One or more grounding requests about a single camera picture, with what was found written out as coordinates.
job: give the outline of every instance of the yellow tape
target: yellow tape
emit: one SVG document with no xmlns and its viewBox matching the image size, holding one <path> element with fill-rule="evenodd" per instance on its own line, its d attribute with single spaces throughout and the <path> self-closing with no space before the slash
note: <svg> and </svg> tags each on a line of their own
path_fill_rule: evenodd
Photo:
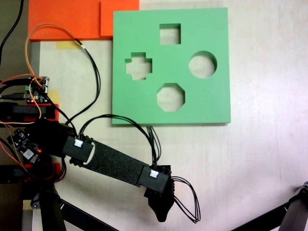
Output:
<svg viewBox="0 0 308 231">
<path fill-rule="evenodd" d="M 58 90 L 48 90 L 48 96 L 53 103 L 60 104 L 60 95 Z"/>
<path fill-rule="evenodd" d="M 56 41 L 56 48 L 58 50 L 81 49 L 80 45 L 74 40 L 73 41 Z"/>
</svg>

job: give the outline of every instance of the orange foam board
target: orange foam board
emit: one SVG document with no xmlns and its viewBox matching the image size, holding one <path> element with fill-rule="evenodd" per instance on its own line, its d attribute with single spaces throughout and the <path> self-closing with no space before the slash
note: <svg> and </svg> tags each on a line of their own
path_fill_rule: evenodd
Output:
<svg viewBox="0 0 308 231">
<path fill-rule="evenodd" d="M 56 23 L 79 40 L 112 39 L 113 11 L 138 9 L 139 0 L 29 0 L 28 32 L 42 23 Z M 71 39 L 53 26 L 42 27 L 30 37 L 31 41 Z"/>
<path fill-rule="evenodd" d="M 137 11 L 139 0 L 102 0 L 101 2 L 101 38 L 113 37 L 114 11 Z"/>
</svg>

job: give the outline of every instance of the green foam board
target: green foam board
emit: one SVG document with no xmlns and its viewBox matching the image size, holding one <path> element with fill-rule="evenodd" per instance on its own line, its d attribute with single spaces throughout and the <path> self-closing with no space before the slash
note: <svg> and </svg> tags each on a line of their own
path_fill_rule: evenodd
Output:
<svg viewBox="0 0 308 231">
<path fill-rule="evenodd" d="M 179 44 L 161 45 L 160 28 L 180 27 Z M 187 9 L 114 12 L 113 114 L 140 124 L 230 123 L 228 9 Z M 145 54 L 152 62 L 146 79 L 133 80 L 126 62 Z M 207 54 L 215 73 L 197 78 L 189 62 Z M 157 103 L 163 86 L 178 86 L 185 103 L 166 112 Z M 125 124 L 113 119 L 113 124 Z"/>
</svg>

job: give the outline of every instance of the white table surface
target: white table surface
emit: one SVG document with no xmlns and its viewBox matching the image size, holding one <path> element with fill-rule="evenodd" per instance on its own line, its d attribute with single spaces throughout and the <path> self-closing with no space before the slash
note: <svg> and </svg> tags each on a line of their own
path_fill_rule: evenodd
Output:
<svg viewBox="0 0 308 231">
<path fill-rule="evenodd" d="M 143 197 L 145 188 L 70 164 L 56 184 L 60 196 L 121 231 L 229 231 L 288 201 L 308 180 L 308 1 L 141 0 L 140 5 L 142 10 L 229 8 L 231 123 L 155 127 L 163 150 L 159 164 L 170 164 L 173 175 L 191 182 L 202 221 L 193 224 L 174 205 L 159 223 Z M 112 42 L 84 44 L 101 73 L 102 92 L 74 120 L 77 129 L 111 112 Z M 39 74 L 51 78 L 50 89 L 59 91 L 68 116 L 94 98 L 94 73 L 82 50 L 42 42 Z M 149 144 L 135 128 L 100 119 L 85 133 L 151 162 Z M 175 194 L 193 208 L 188 187 L 176 184 Z M 33 228 L 41 230 L 39 211 Z"/>
</svg>

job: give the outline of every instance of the black tripod leg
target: black tripod leg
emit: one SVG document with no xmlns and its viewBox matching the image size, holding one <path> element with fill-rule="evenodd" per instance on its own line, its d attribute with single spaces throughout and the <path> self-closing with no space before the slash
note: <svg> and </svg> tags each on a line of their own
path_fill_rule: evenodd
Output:
<svg viewBox="0 0 308 231">
<path fill-rule="evenodd" d="M 118 231 L 64 200 L 62 200 L 62 214 L 64 220 L 83 231 Z"/>
<path fill-rule="evenodd" d="M 280 226 L 286 214 L 288 203 L 234 229 L 233 231 L 270 231 Z"/>
<path fill-rule="evenodd" d="M 57 195 L 41 192 L 39 206 L 44 231 L 66 231 Z"/>
<path fill-rule="evenodd" d="M 307 202 L 299 197 L 292 201 L 279 231 L 304 231 L 308 219 Z"/>
</svg>

